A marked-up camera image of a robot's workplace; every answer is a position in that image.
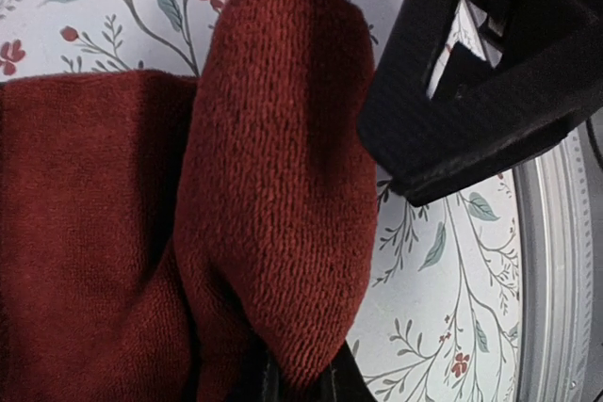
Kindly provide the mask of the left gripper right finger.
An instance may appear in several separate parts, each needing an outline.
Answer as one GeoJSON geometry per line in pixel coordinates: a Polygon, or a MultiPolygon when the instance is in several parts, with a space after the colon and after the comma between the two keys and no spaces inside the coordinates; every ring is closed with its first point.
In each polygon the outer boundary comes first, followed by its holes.
{"type": "Polygon", "coordinates": [[[313,401],[376,402],[364,382],[348,343],[341,346],[334,359],[321,373],[313,401]]]}

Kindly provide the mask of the dark red towel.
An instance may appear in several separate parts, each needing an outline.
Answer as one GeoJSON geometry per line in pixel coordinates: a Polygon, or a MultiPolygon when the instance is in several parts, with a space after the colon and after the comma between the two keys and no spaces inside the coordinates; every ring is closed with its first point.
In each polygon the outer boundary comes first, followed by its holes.
{"type": "Polygon", "coordinates": [[[199,77],[1,87],[1,397],[313,401],[367,290],[374,74],[349,0],[228,0],[199,77]]]}

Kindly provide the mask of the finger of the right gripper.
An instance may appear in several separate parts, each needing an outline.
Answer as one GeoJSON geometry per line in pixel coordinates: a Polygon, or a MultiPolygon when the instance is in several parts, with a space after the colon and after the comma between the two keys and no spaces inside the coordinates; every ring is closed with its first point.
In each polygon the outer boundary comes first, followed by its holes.
{"type": "Polygon", "coordinates": [[[544,153],[602,106],[602,0],[403,0],[359,115],[415,206],[544,153]]]}

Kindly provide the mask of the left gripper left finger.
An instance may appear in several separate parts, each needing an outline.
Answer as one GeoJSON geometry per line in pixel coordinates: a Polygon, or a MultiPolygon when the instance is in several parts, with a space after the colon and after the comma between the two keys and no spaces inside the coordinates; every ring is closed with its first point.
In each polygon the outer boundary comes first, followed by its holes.
{"type": "Polygon", "coordinates": [[[254,340],[245,355],[240,374],[226,402],[278,402],[280,368],[262,340],[254,340]]]}

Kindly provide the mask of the aluminium front rail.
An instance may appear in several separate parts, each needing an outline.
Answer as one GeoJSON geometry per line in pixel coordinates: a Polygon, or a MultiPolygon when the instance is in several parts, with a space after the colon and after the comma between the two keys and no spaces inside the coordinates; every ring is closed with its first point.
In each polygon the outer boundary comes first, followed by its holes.
{"type": "Polygon", "coordinates": [[[513,169],[520,236],[517,401],[582,398],[594,296],[584,147],[575,129],[513,169]]]}

